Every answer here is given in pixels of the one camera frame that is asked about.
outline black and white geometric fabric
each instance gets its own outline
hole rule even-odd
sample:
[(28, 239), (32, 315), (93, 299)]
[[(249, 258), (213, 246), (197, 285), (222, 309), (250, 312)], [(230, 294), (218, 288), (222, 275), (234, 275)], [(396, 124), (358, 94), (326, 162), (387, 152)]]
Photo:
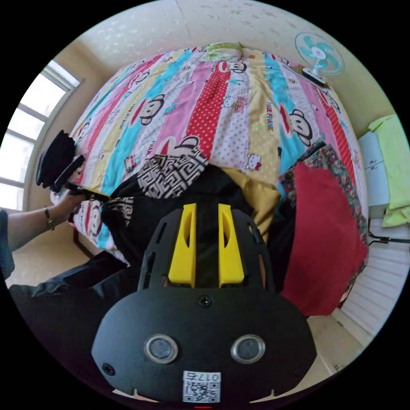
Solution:
[(123, 214), (125, 226), (127, 227), (132, 217), (132, 204), (134, 197), (130, 198), (114, 198), (107, 203), (107, 206), (113, 210)]
[(137, 174), (138, 185), (150, 198), (180, 196), (208, 164), (198, 147), (183, 155), (155, 155), (145, 160)]

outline sticker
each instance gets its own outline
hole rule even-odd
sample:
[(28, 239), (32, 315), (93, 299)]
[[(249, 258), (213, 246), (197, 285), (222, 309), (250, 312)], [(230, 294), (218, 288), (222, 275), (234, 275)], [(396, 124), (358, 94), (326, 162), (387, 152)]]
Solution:
[(187, 403), (219, 403), (221, 373), (184, 371), (182, 401)]

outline green pillow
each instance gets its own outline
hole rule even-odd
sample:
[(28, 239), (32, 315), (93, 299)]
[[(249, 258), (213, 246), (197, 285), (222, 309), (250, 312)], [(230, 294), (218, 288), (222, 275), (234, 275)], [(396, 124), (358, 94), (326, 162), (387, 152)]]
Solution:
[(211, 43), (206, 47), (206, 53), (200, 61), (238, 62), (242, 58), (242, 46), (239, 43)]

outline person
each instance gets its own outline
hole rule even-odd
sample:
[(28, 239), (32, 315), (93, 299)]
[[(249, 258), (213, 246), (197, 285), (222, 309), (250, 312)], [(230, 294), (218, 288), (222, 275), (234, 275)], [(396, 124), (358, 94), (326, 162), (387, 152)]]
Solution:
[[(15, 269), (12, 256), (15, 250), (66, 222), (84, 200), (84, 195), (67, 191), (58, 204), (44, 209), (8, 214), (0, 208), (0, 273), (3, 278), (9, 278)], [(106, 312), (124, 296), (136, 291), (138, 274), (103, 251), (85, 264), (37, 286), (14, 284), (9, 293), (28, 328), (46, 350), (77, 379), (114, 398), (113, 388), (92, 359), (91, 347)]]
[(44, 209), (10, 215), (0, 209), (0, 269), (3, 277), (7, 279), (15, 268), (12, 252), (67, 221), (84, 200), (84, 195), (72, 195), (66, 191), (57, 205)]

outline window frame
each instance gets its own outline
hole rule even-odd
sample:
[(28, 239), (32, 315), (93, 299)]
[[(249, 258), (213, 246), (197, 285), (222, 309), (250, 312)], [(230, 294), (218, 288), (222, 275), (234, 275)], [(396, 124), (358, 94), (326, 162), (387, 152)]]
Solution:
[(7, 212), (14, 214), (14, 213), (19, 213), (19, 212), (26, 212), (28, 210), (28, 204), (29, 204), (29, 195), (30, 195), (30, 186), (33, 181), (33, 176), (36, 168), (36, 163), (37, 163), (37, 157), (42, 145), (42, 142), (48, 133), (48, 130), (50, 129), (50, 126), (52, 122), (54, 121), (55, 117), (57, 116), (58, 112), (61, 110), (67, 99), (71, 96), (71, 94), (78, 88), (79, 85), (83, 83), (84, 80), (79, 81), (77, 78), (72, 76), (70, 73), (67, 72), (67, 74), (71, 77), (71, 81), (68, 79), (65, 79), (62, 75), (57, 73), (54, 69), (49, 67), (47, 65), (39, 74), (43, 75), (46, 77), (48, 80), (53, 82), (56, 86), (60, 87), (62, 90), (65, 91), (65, 94), (60, 98), (59, 102), (56, 104), (54, 109), (51, 111), (50, 115), (47, 117), (40, 112), (33, 110), (32, 108), (22, 104), (21, 102), (18, 104), (16, 107), (17, 109), (20, 109), (21, 111), (24, 111), (25, 113), (31, 115), (34, 118), (37, 118), (41, 121), (44, 122), (44, 125), (41, 128), (41, 131), (38, 135), (37, 139), (33, 139), (30, 137), (27, 137), (23, 134), (20, 134), (16, 131), (11, 130), (10, 128), (7, 128), (5, 134), (10, 134), (13, 137), (19, 138), (23, 141), (29, 142), (33, 144), (33, 150), (27, 165), (27, 171), (24, 177), (24, 182), (20, 181), (15, 181), (13, 179), (8, 179), (0, 176), (0, 183), (17, 187), (17, 188), (22, 188), (23, 189), (23, 204), (22, 204), (22, 209), (17, 210), (17, 209), (8, 209), (8, 208), (3, 208)]

